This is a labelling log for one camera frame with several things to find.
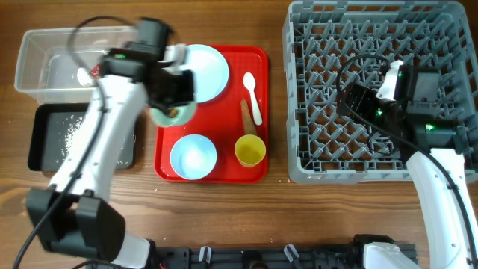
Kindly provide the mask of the brown food scrap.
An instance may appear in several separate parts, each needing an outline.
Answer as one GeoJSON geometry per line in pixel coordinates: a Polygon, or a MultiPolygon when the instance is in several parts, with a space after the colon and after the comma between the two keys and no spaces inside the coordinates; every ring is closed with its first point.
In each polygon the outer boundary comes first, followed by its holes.
{"type": "Polygon", "coordinates": [[[175,117],[178,114],[179,110],[177,108],[170,108],[168,110],[169,117],[175,117]]]}

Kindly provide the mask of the light green bowl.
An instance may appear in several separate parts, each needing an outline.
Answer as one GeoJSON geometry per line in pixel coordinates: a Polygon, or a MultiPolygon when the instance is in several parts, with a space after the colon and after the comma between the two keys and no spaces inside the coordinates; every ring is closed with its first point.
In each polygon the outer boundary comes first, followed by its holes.
{"type": "Polygon", "coordinates": [[[157,108],[150,108],[149,116],[151,117],[152,122],[162,128],[170,126],[181,126],[193,118],[193,115],[197,109],[197,104],[195,102],[189,102],[187,105],[174,108],[177,108],[179,110],[178,114],[175,117],[169,117],[168,111],[165,114],[157,108]]]}

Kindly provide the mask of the large light blue plate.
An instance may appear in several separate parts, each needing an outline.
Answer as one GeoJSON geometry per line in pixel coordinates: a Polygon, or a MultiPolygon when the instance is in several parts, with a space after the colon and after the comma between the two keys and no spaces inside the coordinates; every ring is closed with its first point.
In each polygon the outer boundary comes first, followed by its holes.
{"type": "Polygon", "coordinates": [[[181,71],[193,73],[194,95],[197,103],[216,98],[229,81],[229,65],[215,48],[202,44],[187,45],[185,62],[181,71]]]}

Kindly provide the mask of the red snack wrapper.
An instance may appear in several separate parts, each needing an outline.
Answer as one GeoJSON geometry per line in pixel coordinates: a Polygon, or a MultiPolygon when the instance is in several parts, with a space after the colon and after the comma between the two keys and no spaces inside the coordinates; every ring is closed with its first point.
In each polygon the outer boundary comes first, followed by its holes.
{"type": "Polygon", "coordinates": [[[91,69],[91,71],[89,72],[90,74],[90,77],[92,78],[101,78],[102,77],[102,74],[101,74],[101,64],[97,64],[94,66],[94,68],[91,69]]]}

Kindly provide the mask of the light blue bowl with crumbs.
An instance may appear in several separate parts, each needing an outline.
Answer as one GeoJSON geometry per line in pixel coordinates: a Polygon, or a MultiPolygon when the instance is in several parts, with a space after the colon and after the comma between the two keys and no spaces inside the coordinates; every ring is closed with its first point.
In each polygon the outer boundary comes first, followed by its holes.
{"type": "Polygon", "coordinates": [[[216,146],[200,134],[189,134],[180,138],[170,152],[173,171],[190,181],[205,178],[215,168],[216,163],[216,146]]]}

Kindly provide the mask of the red plastic tray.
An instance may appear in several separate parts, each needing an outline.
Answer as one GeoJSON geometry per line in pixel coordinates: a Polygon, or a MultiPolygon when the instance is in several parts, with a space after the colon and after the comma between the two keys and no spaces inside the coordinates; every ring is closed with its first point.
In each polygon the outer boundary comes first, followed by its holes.
{"type": "Polygon", "coordinates": [[[257,127],[258,136],[268,142],[269,124],[269,60],[266,53],[256,46],[214,45],[227,61],[229,79],[225,88],[209,101],[198,104],[191,121],[183,126],[157,129],[153,167],[157,175],[168,182],[186,182],[173,171],[170,153],[173,144],[185,135],[204,135],[216,146],[217,164],[200,183],[253,184],[262,180],[268,169],[268,160],[253,168],[243,167],[234,154],[234,144],[243,133],[240,100],[248,93],[242,78],[246,72],[254,75],[255,93],[263,115],[262,125],[257,127]]]}

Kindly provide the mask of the white plastic spoon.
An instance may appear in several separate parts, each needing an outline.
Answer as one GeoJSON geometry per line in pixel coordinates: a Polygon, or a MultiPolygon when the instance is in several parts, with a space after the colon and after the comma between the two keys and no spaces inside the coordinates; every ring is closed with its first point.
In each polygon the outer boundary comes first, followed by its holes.
{"type": "Polygon", "coordinates": [[[263,119],[262,119],[260,108],[258,106],[257,97],[255,95],[256,81],[252,73],[246,72],[244,74],[243,85],[249,91],[254,123],[257,126],[260,126],[263,123],[263,119]]]}

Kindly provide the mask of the yellow plastic cup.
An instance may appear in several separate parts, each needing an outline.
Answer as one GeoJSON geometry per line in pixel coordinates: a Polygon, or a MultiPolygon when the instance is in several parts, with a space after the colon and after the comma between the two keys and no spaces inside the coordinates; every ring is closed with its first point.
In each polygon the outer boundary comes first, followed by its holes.
{"type": "Polygon", "coordinates": [[[267,153],[264,141],[256,135],[245,134],[235,143],[235,156],[244,167],[254,167],[267,153]]]}

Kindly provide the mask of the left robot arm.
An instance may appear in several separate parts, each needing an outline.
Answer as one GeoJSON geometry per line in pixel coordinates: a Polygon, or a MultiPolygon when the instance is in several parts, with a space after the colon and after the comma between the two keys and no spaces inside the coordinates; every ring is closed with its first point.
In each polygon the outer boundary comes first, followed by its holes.
{"type": "Polygon", "coordinates": [[[100,62],[87,113],[68,156],[49,186],[28,192],[26,208],[43,249],[113,268],[159,268],[155,242],[128,233],[109,205],[111,181],[125,137],[145,108],[160,127],[192,119],[193,73],[182,69],[183,43],[169,44],[172,28],[143,18],[135,39],[100,62]]]}

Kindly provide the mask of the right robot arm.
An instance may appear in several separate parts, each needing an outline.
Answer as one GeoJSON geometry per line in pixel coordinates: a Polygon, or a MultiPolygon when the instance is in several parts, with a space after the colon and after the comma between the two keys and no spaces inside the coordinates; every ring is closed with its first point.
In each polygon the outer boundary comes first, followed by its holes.
{"type": "Polygon", "coordinates": [[[477,219],[465,180],[466,139],[438,117],[441,74],[379,57],[378,90],[335,80],[337,112],[388,136],[418,193],[433,268],[477,267],[477,219]]]}

